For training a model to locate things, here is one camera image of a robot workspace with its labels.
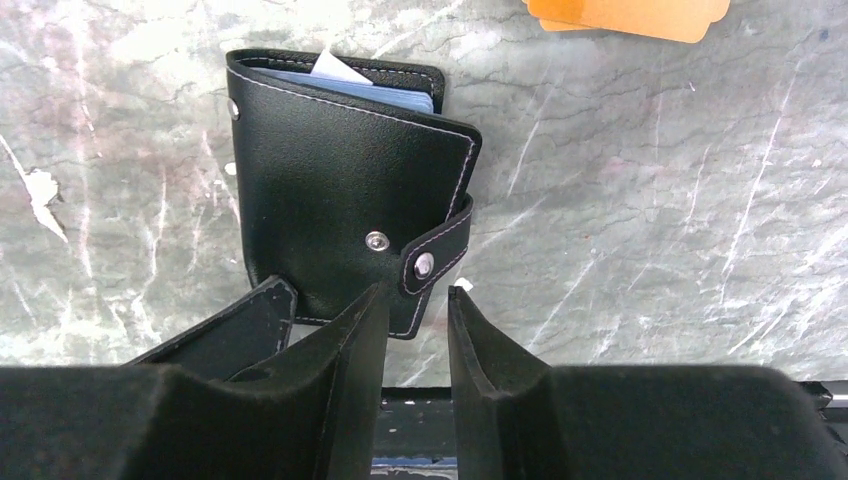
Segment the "stack of orange cards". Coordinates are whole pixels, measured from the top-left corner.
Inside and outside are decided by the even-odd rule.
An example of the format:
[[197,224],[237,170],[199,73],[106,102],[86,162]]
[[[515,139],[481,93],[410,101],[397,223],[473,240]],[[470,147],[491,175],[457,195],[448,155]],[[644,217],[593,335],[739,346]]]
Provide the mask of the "stack of orange cards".
[[730,0],[523,0],[549,32],[605,29],[697,43]]

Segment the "blue card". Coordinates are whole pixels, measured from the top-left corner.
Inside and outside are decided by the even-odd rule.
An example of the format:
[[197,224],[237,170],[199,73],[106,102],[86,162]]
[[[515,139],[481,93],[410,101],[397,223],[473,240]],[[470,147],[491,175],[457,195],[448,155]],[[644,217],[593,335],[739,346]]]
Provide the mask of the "blue card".
[[390,87],[378,87],[374,85],[363,85],[353,82],[345,82],[342,80],[330,80],[326,78],[314,77],[308,73],[284,72],[281,70],[273,70],[270,68],[253,68],[260,72],[281,80],[299,83],[301,85],[310,85],[313,87],[325,88],[334,92],[353,95],[375,102],[394,105],[396,107],[408,108],[417,112],[433,113],[433,99],[425,92],[414,92],[410,90],[401,90]]

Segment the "table surface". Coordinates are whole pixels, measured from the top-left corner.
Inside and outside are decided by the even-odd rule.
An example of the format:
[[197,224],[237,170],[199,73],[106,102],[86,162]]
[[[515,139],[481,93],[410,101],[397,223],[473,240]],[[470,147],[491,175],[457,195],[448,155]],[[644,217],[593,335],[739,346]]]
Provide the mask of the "table surface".
[[686,45],[519,0],[4,1],[0,363],[124,362],[246,293],[224,53],[329,45],[440,67],[484,136],[469,253],[386,385],[448,383],[458,278],[551,363],[846,378],[846,6],[734,0]]

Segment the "silver rivet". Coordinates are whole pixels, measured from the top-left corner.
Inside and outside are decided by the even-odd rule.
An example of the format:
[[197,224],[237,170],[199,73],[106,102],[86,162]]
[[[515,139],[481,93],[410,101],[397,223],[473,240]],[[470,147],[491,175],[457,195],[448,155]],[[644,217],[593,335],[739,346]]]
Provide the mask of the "silver rivet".
[[432,253],[422,253],[415,259],[415,277],[418,280],[424,280],[429,277],[431,273],[433,273],[433,264],[436,262],[436,259],[433,258]]
[[232,118],[233,120],[238,120],[238,117],[239,117],[238,105],[236,105],[236,101],[233,100],[232,98],[227,100],[227,110],[230,111],[230,118]]
[[365,245],[375,252],[382,252],[389,248],[389,237],[383,232],[371,232],[365,236]]

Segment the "wallet pocket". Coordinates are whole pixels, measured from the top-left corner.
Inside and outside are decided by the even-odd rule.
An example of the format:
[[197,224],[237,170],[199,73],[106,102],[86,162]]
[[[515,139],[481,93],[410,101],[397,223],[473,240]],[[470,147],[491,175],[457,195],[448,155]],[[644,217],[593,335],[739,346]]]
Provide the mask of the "wallet pocket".
[[[279,275],[296,320],[335,318],[369,285],[393,284],[390,335],[413,338],[433,283],[465,253],[466,194],[482,139],[472,126],[286,81],[317,55],[227,54],[242,243],[251,283]],[[433,67],[341,57],[375,85],[427,92]]]

